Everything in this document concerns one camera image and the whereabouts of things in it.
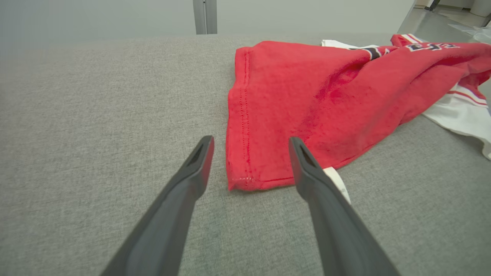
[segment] plastic bag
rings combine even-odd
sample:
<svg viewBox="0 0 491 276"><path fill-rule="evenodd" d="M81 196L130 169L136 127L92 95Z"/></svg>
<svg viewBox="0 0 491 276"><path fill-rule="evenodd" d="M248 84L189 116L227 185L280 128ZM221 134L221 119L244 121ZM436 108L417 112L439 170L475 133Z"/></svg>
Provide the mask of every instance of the plastic bag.
<svg viewBox="0 0 491 276"><path fill-rule="evenodd" d="M449 26L472 35L473 38L479 42L491 44L491 27L477 28L454 24L449 24Z"/></svg>

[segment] gray fabric surface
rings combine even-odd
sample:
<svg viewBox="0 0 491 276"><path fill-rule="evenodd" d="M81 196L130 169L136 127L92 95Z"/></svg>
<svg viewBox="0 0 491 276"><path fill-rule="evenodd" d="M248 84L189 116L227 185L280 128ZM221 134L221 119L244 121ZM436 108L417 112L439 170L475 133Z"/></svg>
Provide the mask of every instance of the gray fabric surface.
<svg viewBox="0 0 491 276"><path fill-rule="evenodd" d="M389 34L109 41L0 63L0 275L97 275L203 135L216 139L181 275L321 275L293 187L227 190L234 53L262 40L387 44ZM491 163L418 117L339 170L402 275L489 275Z"/></svg>

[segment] gray table surface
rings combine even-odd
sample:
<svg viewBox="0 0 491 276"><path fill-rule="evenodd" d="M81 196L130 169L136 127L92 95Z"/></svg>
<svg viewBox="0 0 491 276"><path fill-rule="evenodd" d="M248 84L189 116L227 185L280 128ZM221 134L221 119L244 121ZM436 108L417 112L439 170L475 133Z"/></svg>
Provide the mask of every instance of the gray table surface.
<svg viewBox="0 0 491 276"><path fill-rule="evenodd" d="M227 190L234 53L262 40L384 45L390 34L193 36L0 63L0 275L97 275L204 136L216 139L181 275L321 275L294 187ZM489 275L491 163L419 116L339 170L402 275Z"/></svg>

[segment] clothing label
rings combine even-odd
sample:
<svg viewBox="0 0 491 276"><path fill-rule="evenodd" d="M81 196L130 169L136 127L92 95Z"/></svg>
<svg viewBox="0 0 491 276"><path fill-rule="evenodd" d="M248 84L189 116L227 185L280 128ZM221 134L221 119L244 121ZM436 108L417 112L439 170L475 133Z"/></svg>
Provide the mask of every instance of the clothing label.
<svg viewBox="0 0 491 276"><path fill-rule="evenodd" d="M341 192L341 194L344 196L346 201L351 204L350 200L350 195L348 194L348 190L346 189L346 186L344 185L343 180L341 179L341 176L337 173L337 171L333 167L328 167L323 169L324 173L332 180L332 182L336 185L338 190Z"/></svg>

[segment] red fabric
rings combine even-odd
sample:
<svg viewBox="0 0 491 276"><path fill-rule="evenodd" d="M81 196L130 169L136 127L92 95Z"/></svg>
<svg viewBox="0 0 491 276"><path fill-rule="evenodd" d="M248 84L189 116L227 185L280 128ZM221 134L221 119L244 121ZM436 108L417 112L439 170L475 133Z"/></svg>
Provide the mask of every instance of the red fabric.
<svg viewBox="0 0 491 276"><path fill-rule="evenodd" d="M400 35L391 41L373 60L363 49L272 41L237 49L228 94L229 189L292 185L290 136L300 137L321 167L339 168L457 82L484 98L477 86L491 74L490 45L411 45Z"/></svg>

